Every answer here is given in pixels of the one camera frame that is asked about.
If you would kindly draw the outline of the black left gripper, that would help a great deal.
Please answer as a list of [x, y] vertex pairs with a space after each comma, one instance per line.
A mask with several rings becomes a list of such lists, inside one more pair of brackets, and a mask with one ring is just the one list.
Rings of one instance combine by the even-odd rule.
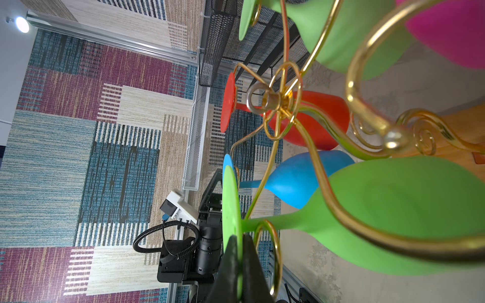
[[217, 169], [203, 193], [199, 207], [200, 235], [207, 241], [222, 241], [222, 194], [215, 192], [217, 184], [222, 185], [222, 176], [222, 169]]

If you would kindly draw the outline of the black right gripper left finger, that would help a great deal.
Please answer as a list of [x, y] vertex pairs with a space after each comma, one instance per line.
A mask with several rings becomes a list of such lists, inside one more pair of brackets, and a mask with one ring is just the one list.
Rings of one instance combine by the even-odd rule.
[[219, 267], [213, 288], [214, 302], [238, 302], [237, 279], [239, 260], [237, 258], [237, 237], [231, 236]]

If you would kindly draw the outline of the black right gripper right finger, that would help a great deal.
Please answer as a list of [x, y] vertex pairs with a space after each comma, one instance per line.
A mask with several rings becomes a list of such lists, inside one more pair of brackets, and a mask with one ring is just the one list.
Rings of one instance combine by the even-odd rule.
[[243, 235], [242, 299], [243, 303], [273, 303], [260, 260], [248, 234]]

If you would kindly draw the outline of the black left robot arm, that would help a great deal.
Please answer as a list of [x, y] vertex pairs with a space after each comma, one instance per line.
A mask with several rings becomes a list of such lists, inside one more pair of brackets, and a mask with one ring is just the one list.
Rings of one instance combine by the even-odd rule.
[[157, 280], [190, 285], [188, 302], [207, 302], [222, 258], [222, 170], [217, 169], [202, 195], [198, 237], [169, 240], [160, 254]]

